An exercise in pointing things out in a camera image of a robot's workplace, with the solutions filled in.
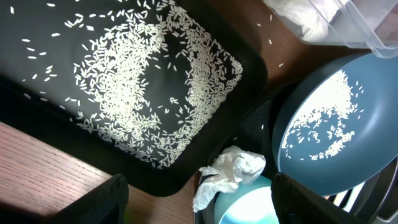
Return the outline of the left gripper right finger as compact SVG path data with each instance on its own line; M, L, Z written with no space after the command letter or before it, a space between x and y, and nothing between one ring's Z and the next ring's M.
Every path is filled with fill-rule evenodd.
M359 224L364 222L284 173L279 172L274 176L271 196L280 224Z

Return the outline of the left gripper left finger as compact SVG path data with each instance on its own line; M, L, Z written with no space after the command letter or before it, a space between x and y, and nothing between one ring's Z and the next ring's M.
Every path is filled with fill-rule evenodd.
M125 176L116 174L53 217L47 224L123 224L129 187Z

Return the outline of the light blue saucer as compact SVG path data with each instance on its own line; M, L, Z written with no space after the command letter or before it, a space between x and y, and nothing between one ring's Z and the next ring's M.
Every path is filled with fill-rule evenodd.
M216 224L279 224L271 197L272 181L259 176L239 184L233 193L220 193L215 201Z

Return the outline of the silver white napkin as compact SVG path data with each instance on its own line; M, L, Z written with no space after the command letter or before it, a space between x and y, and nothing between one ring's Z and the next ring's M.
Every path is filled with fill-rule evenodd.
M263 172L266 158L255 152L230 146L212 165L199 168L206 179L198 186L193 198L193 212L204 210L218 192L235 193L239 184L254 182Z

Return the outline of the dark blue plate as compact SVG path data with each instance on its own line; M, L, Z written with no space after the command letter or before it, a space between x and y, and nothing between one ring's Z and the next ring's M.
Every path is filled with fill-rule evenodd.
M397 157L397 59L355 54L322 66L282 105L272 132L278 171L326 196Z

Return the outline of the white tissue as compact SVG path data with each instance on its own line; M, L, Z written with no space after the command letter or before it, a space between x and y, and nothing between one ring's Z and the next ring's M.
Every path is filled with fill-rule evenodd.
M329 23L339 10L332 0L268 0L264 3L301 27L301 39L306 42L323 40L328 35Z

